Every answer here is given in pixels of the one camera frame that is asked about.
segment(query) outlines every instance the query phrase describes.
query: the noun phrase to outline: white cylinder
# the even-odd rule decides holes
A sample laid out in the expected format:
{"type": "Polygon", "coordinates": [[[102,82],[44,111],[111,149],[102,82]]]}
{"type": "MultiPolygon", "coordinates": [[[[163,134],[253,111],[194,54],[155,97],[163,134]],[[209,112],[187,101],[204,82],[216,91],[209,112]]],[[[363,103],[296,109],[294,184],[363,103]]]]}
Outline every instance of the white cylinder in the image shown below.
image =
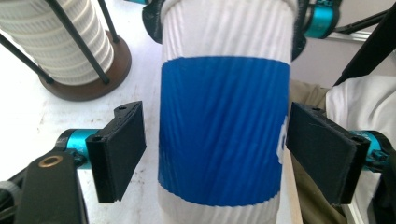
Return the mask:
{"type": "MultiPolygon", "coordinates": [[[[114,50],[90,0],[58,0],[106,72],[114,50]]],[[[0,0],[0,29],[55,81],[77,86],[99,78],[74,39],[44,0],[0,0]]]]}
{"type": "Polygon", "coordinates": [[[295,8],[294,0],[164,2],[164,223],[276,223],[295,8]]]}

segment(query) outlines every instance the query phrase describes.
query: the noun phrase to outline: teal joint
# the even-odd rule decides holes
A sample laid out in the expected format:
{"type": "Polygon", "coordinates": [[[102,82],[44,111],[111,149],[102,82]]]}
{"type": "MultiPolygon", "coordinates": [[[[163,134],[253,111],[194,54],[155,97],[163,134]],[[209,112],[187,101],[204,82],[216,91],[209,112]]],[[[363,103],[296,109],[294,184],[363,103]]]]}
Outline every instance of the teal joint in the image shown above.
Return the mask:
{"type": "Polygon", "coordinates": [[[312,38],[322,38],[332,25],[333,17],[331,7],[315,6],[312,21],[304,35],[312,38]]]}
{"type": "Polygon", "coordinates": [[[146,0],[128,0],[128,2],[135,2],[135,3],[143,4],[143,5],[147,4],[146,0]]]}
{"type": "MultiPolygon", "coordinates": [[[[381,145],[378,142],[378,139],[376,139],[376,137],[372,133],[366,131],[351,131],[351,132],[358,136],[364,137],[365,139],[370,141],[370,146],[366,156],[367,163],[375,161],[375,159],[373,158],[374,154],[382,154],[381,145]]],[[[370,168],[365,165],[363,167],[363,170],[370,170],[370,168]]]]}
{"type": "Polygon", "coordinates": [[[75,130],[69,137],[67,142],[67,150],[75,149],[78,154],[84,156],[87,159],[87,163],[78,167],[79,169],[91,169],[90,156],[88,154],[87,144],[85,139],[90,135],[96,134],[98,129],[78,129],[75,130]]]}

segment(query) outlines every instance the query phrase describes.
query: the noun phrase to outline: white spool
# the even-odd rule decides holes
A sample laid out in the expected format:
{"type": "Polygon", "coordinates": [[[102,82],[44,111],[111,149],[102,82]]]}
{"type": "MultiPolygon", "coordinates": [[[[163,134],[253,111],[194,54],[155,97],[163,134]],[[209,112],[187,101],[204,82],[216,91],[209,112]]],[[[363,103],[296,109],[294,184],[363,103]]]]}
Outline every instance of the white spool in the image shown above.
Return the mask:
{"type": "MultiPolygon", "coordinates": [[[[58,2],[106,72],[113,62],[114,50],[91,1],[58,2]]],[[[46,1],[0,1],[0,28],[55,81],[77,86],[99,78],[46,1]]]]}

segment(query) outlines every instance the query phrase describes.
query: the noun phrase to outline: white fabric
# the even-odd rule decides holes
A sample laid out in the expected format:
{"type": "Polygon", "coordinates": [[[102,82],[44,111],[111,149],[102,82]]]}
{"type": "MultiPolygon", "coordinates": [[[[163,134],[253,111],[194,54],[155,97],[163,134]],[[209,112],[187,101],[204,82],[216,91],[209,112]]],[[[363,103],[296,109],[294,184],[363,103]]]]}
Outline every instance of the white fabric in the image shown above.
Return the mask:
{"type": "MultiPolygon", "coordinates": [[[[396,146],[396,77],[366,76],[348,79],[327,93],[326,107],[328,118],[343,128],[350,131],[379,131],[393,147],[396,146]]],[[[378,178],[379,174],[361,172],[349,206],[363,223],[369,223],[367,208],[375,193],[378,178]]]]}

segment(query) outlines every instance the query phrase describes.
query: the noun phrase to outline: round hole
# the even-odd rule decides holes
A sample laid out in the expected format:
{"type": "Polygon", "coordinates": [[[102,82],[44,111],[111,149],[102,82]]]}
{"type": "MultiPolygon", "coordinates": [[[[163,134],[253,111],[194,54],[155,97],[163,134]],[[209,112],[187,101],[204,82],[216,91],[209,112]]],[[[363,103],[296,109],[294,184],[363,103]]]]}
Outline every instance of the round hole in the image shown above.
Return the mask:
{"type": "Polygon", "coordinates": [[[48,168],[60,163],[64,158],[62,156],[50,156],[40,161],[38,164],[41,168],[48,168]]]}
{"type": "Polygon", "coordinates": [[[102,140],[102,136],[101,135],[96,135],[95,137],[92,138],[93,142],[99,142],[100,140],[102,140]]]}

